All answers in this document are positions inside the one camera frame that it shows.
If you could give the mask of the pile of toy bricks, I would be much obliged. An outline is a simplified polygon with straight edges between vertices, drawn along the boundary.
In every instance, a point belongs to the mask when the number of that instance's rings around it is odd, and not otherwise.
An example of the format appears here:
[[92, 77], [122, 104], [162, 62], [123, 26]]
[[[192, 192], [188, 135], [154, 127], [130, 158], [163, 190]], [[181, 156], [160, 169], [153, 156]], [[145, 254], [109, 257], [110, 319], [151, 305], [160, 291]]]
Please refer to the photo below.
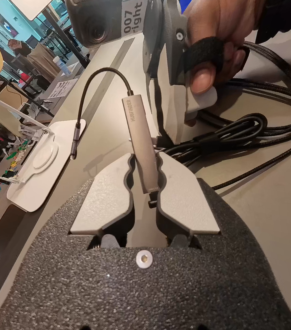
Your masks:
[[[17, 176], [24, 160], [35, 144], [34, 139], [20, 140], [19, 144], [8, 144], [10, 148], [4, 149], [4, 169], [0, 171], [0, 176], [9, 179]], [[0, 193], [11, 184], [11, 182], [0, 179]]]

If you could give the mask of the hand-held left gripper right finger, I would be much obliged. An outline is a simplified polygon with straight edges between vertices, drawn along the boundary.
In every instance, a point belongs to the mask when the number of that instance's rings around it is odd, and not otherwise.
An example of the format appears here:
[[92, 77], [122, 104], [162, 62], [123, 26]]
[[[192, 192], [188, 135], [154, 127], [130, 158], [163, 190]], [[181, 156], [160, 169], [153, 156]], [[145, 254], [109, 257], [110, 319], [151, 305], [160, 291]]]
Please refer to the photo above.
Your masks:
[[165, 235], [218, 234], [219, 226], [195, 174], [164, 152], [156, 156], [160, 231]]

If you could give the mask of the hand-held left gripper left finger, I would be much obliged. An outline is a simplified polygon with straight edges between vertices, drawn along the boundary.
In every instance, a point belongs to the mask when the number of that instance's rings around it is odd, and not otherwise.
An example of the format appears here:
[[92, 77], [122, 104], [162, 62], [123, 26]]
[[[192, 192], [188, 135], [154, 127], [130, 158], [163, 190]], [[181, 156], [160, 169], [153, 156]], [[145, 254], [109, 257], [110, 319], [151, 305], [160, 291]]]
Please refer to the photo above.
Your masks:
[[127, 235], [135, 224], [131, 188], [135, 155], [127, 153], [94, 178], [70, 228], [73, 235]]

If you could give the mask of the grey usb hub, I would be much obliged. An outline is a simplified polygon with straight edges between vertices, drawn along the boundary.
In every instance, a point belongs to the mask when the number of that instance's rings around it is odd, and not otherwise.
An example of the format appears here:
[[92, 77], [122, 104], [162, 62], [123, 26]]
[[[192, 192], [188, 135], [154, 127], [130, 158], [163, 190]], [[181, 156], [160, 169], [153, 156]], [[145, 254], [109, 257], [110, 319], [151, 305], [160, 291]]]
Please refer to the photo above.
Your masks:
[[157, 160], [141, 95], [122, 99], [144, 194], [159, 191]]

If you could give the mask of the black stand pole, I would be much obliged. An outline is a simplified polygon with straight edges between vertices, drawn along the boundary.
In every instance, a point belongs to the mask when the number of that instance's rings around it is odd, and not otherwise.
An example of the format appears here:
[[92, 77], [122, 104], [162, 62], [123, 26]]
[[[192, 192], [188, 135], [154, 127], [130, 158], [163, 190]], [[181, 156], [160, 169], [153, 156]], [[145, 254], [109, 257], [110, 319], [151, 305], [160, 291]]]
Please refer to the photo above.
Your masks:
[[67, 48], [74, 53], [74, 55], [77, 57], [83, 68], [87, 68], [88, 64], [90, 63], [90, 60], [88, 57], [83, 56], [81, 54], [81, 49], [79, 47], [76, 47], [77, 43], [75, 41], [72, 41], [72, 37], [69, 37], [58, 25], [54, 15], [49, 9], [49, 6], [46, 6], [43, 11], [43, 15], [45, 18], [49, 21], [49, 23], [53, 26], [54, 30], [57, 32], [57, 34], [61, 37]]

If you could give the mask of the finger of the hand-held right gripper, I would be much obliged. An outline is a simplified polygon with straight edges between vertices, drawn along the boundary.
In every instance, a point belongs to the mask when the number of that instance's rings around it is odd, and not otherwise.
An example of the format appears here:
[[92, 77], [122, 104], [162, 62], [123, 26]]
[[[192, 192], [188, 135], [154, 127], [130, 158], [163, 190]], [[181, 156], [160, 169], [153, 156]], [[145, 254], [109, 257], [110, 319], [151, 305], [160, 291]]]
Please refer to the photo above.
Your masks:
[[182, 139], [186, 112], [186, 79], [182, 73], [181, 85], [170, 85], [165, 73], [159, 78], [146, 74], [147, 97], [152, 118], [161, 136], [167, 136], [173, 145]]

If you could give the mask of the white bottle with blue label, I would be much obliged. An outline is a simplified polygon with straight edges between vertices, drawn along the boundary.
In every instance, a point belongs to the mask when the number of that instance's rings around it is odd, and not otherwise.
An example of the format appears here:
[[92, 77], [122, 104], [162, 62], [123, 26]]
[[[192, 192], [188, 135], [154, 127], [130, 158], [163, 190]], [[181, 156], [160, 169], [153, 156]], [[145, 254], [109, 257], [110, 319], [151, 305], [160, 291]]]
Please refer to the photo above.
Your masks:
[[72, 74], [69, 67], [63, 62], [63, 60], [59, 56], [53, 58], [53, 63], [60, 69], [60, 71], [62, 71], [61, 76], [69, 77]]

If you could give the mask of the white paper sheet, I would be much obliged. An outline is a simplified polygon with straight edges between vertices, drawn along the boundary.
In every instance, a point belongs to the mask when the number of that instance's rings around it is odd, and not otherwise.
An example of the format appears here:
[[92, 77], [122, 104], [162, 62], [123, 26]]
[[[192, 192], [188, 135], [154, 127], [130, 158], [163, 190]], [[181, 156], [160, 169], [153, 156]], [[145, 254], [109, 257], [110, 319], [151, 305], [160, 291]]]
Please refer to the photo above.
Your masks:
[[53, 98], [61, 98], [67, 96], [70, 90], [77, 83], [77, 81], [78, 78], [58, 82], [57, 85], [54, 87], [53, 91], [47, 97], [47, 99], [50, 100]]

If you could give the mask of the studio light panel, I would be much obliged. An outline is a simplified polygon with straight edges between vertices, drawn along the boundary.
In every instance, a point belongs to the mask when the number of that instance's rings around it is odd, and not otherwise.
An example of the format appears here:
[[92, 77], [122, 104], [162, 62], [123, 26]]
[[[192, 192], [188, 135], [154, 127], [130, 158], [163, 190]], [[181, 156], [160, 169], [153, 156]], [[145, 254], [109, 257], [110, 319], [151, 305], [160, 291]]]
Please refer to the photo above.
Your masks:
[[40, 14], [52, 1], [51, 0], [11, 0], [26, 17], [32, 21]]

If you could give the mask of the white board stand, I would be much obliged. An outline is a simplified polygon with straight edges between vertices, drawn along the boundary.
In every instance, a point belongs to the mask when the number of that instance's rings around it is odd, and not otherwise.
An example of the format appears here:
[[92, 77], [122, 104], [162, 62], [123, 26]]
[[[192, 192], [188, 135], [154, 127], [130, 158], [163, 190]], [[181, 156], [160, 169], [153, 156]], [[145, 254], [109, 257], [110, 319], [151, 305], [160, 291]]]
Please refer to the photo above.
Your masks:
[[4, 117], [12, 126], [8, 128], [11, 133], [36, 141], [17, 176], [12, 179], [0, 176], [12, 183], [7, 198], [25, 211], [34, 212], [44, 203], [72, 152], [76, 152], [86, 121], [60, 121], [47, 127], [0, 100], [1, 110], [6, 111]]

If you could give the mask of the person's right hand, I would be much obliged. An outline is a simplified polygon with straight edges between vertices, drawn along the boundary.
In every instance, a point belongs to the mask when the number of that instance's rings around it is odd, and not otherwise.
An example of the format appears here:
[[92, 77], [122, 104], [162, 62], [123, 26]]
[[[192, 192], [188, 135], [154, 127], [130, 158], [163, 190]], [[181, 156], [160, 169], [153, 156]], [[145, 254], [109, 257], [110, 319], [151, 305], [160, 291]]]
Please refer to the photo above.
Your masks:
[[264, 0], [191, 1], [184, 11], [188, 19], [188, 46], [207, 37], [217, 37], [224, 43], [224, 62], [219, 73], [211, 62], [201, 63], [191, 71], [190, 89], [194, 94], [203, 94], [241, 71], [246, 53], [239, 48], [257, 27], [264, 3]]

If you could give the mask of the brown cardboard box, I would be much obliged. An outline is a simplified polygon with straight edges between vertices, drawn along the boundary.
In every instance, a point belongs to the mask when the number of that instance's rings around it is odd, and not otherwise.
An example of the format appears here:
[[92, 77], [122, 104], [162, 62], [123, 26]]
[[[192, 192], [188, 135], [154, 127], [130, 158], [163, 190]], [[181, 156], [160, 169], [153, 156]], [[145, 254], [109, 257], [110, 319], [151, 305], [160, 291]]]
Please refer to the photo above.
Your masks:
[[28, 54], [27, 59], [43, 77], [52, 82], [61, 71], [53, 62], [55, 57], [56, 55], [52, 50], [38, 43]]

